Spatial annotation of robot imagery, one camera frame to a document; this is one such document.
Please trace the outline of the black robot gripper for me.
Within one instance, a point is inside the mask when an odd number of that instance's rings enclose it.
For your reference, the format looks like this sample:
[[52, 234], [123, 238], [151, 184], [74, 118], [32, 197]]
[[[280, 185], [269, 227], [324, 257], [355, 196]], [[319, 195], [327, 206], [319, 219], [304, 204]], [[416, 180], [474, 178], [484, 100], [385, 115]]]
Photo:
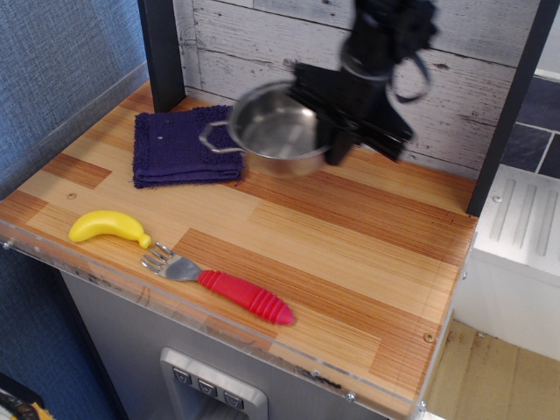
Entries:
[[413, 130], [389, 102], [395, 66], [388, 56], [367, 61], [346, 45], [338, 70], [296, 64], [290, 96], [316, 113], [329, 165], [340, 165], [361, 144], [392, 161], [401, 158]]

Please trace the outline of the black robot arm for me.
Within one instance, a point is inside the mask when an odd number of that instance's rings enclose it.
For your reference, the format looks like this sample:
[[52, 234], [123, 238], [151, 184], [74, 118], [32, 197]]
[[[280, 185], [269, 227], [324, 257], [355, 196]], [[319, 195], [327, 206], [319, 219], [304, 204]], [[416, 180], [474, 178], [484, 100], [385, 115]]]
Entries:
[[417, 53], [437, 32], [433, 2], [357, 1], [354, 7], [339, 69], [298, 63], [290, 88], [293, 99], [315, 112], [316, 142], [327, 148], [329, 165], [339, 165], [360, 144], [398, 160], [414, 131], [389, 102], [395, 68], [410, 59], [431, 79]]

